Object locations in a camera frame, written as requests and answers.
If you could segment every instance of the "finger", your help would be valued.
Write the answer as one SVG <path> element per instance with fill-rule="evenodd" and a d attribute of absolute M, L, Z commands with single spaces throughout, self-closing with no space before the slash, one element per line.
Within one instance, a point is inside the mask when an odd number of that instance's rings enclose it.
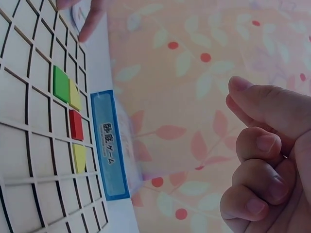
<path fill-rule="evenodd" d="M 78 39 L 80 42 L 85 42 L 95 31 L 97 25 L 105 14 L 105 2 L 105 0 L 92 0 L 91 9 L 79 34 Z"/>
<path fill-rule="evenodd" d="M 241 77 L 230 79 L 229 92 L 249 117 L 293 141 L 311 128 L 311 97 L 276 86 L 253 85 Z"/>
<path fill-rule="evenodd" d="M 260 127 L 264 129 L 265 131 L 268 131 L 270 133 L 274 133 L 277 136 L 280 137 L 282 141 L 282 148 L 281 152 L 282 154 L 289 157 L 289 154 L 293 148 L 293 140 L 289 137 L 286 137 L 284 134 L 276 131 L 274 128 L 268 126 L 267 124 L 263 122 L 258 122 L 254 119 L 252 119 L 249 115 L 247 115 L 239 106 L 238 104 L 232 99 L 231 95 L 229 94 L 226 98 L 226 104 L 228 108 L 247 126 L 247 127 Z"/>
<path fill-rule="evenodd" d="M 236 151 L 241 162 L 262 159 L 275 167 L 284 160 L 280 155 L 281 145 L 281 139 L 276 134 L 259 127 L 252 127 L 240 133 L 236 142 Z"/>
<path fill-rule="evenodd" d="M 268 204 L 244 185 L 230 187 L 220 201 L 222 218 L 234 232 L 244 232 L 248 221 L 262 220 L 268 211 Z"/>
<path fill-rule="evenodd" d="M 56 0 L 57 9 L 63 10 L 77 4 L 81 0 Z"/>
<path fill-rule="evenodd" d="M 259 198 L 279 205 L 289 197 L 285 180 L 265 161 L 251 159 L 242 163 L 232 176 L 232 186 L 244 185 Z"/>

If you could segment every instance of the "game board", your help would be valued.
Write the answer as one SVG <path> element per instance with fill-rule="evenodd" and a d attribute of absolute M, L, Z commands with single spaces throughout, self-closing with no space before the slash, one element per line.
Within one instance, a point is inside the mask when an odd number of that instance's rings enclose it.
<path fill-rule="evenodd" d="M 106 232 L 86 48 L 55 0 L 1 0 L 0 32 L 0 232 Z"/>

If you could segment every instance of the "pink leaf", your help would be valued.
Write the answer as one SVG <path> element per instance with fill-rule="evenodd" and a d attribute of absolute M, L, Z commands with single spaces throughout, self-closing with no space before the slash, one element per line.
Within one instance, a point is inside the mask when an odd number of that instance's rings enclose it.
<path fill-rule="evenodd" d="M 226 162 L 232 159 L 233 158 L 227 158 L 223 156 L 212 157 L 205 162 L 205 165 L 218 164 L 218 163 Z"/>
<path fill-rule="evenodd" d="M 131 117 L 134 134 L 137 134 L 141 130 L 144 113 L 144 110 L 140 110 L 138 112 L 135 112 Z"/>
<path fill-rule="evenodd" d="M 174 125 L 163 125 L 157 129 L 156 135 L 165 140 L 174 140 L 180 138 L 187 130 Z"/>
<path fill-rule="evenodd" d="M 288 78 L 287 83 L 286 83 L 286 89 L 288 90 L 295 90 L 295 76 L 292 75 Z"/>
<path fill-rule="evenodd" d="M 237 138 L 231 136 L 231 137 L 226 137 L 224 143 L 230 150 L 235 151 L 235 143 L 236 143 L 236 141 L 237 141 Z"/>
<path fill-rule="evenodd" d="M 147 147 L 145 146 L 145 144 L 141 141 L 134 141 L 134 150 L 135 150 L 135 154 L 137 154 L 138 156 L 138 160 L 142 161 L 142 162 L 150 162 L 152 161 L 152 157 L 150 156 Z"/>
<path fill-rule="evenodd" d="M 132 204 L 133 204 L 133 206 L 136 206 L 136 207 L 143 207 L 144 206 L 144 204 L 142 203 L 141 196 L 140 196 L 139 193 L 136 193 L 132 197 Z"/>
<path fill-rule="evenodd" d="M 175 173 L 170 175 L 170 182 L 173 186 L 182 184 L 187 178 L 187 174 L 183 172 Z"/>
<path fill-rule="evenodd" d="M 225 137 L 228 130 L 227 117 L 220 110 L 216 110 L 213 129 L 219 137 Z"/>
<path fill-rule="evenodd" d="M 192 137 L 191 153 L 198 160 L 203 161 L 207 157 L 207 146 L 200 131 L 196 132 Z"/>

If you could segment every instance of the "peach background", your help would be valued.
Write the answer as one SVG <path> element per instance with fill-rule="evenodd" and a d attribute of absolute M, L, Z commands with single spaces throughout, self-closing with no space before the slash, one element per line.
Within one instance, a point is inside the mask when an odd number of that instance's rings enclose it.
<path fill-rule="evenodd" d="M 133 197 L 142 233 L 230 232 L 218 206 L 239 165 L 235 140 L 244 126 L 225 105 L 228 80 L 309 94 L 307 9 L 306 0 L 112 3 L 115 93 L 148 180 Z"/>

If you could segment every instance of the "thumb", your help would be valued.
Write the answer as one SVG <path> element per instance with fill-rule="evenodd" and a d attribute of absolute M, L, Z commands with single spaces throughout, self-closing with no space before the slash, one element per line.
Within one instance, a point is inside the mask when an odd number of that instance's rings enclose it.
<path fill-rule="evenodd" d="M 311 131 L 297 139 L 294 153 L 301 183 L 311 205 Z"/>
<path fill-rule="evenodd" d="M 311 129 L 311 97 L 276 86 L 253 85 L 241 77 L 230 79 L 229 92 L 248 116 L 291 140 Z"/>

